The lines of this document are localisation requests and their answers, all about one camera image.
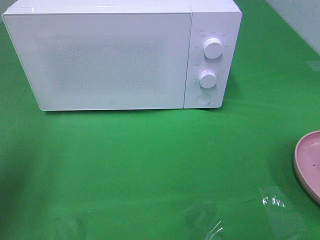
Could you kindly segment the round white door-release button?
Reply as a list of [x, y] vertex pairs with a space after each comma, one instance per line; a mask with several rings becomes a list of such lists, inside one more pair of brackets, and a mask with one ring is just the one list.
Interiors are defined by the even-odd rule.
[[207, 93], [200, 94], [199, 96], [196, 97], [196, 102], [199, 105], [206, 106], [211, 102], [211, 95]]

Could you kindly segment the white timer knob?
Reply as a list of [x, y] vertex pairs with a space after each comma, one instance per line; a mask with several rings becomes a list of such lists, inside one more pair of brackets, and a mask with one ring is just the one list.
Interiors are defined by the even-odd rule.
[[217, 76], [212, 70], [203, 71], [198, 79], [200, 86], [204, 89], [213, 88], [217, 83]]

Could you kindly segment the white microwave door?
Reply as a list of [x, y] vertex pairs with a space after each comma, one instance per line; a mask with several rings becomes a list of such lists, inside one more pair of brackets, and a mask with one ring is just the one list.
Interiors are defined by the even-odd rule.
[[6, 14], [43, 111], [184, 106], [190, 13]]

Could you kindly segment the pink ceramic plate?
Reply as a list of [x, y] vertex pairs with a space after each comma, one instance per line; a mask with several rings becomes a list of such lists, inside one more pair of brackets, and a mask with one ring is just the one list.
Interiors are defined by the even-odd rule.
[[293, 166], [296, 176], [308, 193], [320, 203], [320, 132], [312, 131], [302, 136], [294, 149]]

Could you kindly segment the upper white power knob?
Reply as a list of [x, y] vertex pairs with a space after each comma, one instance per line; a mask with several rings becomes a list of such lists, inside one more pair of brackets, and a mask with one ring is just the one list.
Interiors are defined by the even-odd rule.
[[223, 43], [218, 37], [211, 37], [203, 43], [203, 53], [208, 59], [218, 58], [223, 50]]

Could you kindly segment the white microwave oven body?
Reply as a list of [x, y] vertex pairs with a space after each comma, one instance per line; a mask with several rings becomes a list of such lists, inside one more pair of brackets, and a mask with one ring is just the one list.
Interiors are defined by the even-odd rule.
[[[232, 0], [18, 0], [2, 14], [2, 19], [4, 22], [5, 15], [169, 13], [191, 15], [184, 105], [179, 109], [221, 107], [243, 16]], [[213, 37], [222, 41], [223, 52], [209, 59], [204, 55], [203, 44]], [[199, 75], [203, 71], [215, 73], [214, 87], [200, 86]], [[208, 105], [197, 103], [201, 94], [211, 96]]]

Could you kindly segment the clear tape patch centre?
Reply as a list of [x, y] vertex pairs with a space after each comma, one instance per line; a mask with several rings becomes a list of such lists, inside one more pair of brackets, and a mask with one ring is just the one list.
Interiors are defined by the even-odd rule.
[[222, 220], [217, 205], [201, 202], [188, 207], [185, 211], [185, 225], [188, 240], [221, 240]]

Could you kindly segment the clear tape patch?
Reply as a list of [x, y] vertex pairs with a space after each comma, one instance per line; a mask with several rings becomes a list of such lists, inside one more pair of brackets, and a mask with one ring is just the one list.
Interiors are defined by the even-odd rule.
[[301, 240], [307, 227], [300, 211], [277, 186], [259, 188], [266, 219], [276, 240]]
[[188, 240], [221, 240], [222, 220], [217, 205], [201, 202], [188, 207], [185, 211], [185, 225]]

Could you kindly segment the clear tape patch right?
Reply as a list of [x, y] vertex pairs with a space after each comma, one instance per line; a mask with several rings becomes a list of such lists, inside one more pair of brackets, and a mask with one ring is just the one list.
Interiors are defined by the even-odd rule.
[[300, 211], [277, 186], [259, 188], [266, 219], [276, 240], [301, 240], [307, 227]]

